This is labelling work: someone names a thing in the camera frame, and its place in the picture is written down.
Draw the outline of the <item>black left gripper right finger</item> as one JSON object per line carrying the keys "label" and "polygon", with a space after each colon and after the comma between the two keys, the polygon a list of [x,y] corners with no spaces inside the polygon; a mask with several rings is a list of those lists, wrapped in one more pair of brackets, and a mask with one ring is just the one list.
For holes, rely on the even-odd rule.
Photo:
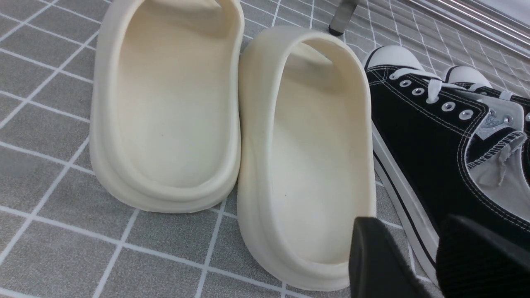
{"label": "black left gripper right finger", "polygon": [[451,215],[439,233],[436,277],[446,298],[528,298],[529,251]]}

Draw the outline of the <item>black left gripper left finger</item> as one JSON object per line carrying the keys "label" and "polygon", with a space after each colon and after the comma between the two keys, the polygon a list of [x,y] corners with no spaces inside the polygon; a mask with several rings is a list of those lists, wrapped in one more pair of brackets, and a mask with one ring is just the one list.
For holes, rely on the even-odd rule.
{"label": "black left gripper left finger", "polygon": [[356,217],[349,257],[352,298],[429,298],[384,224]]}

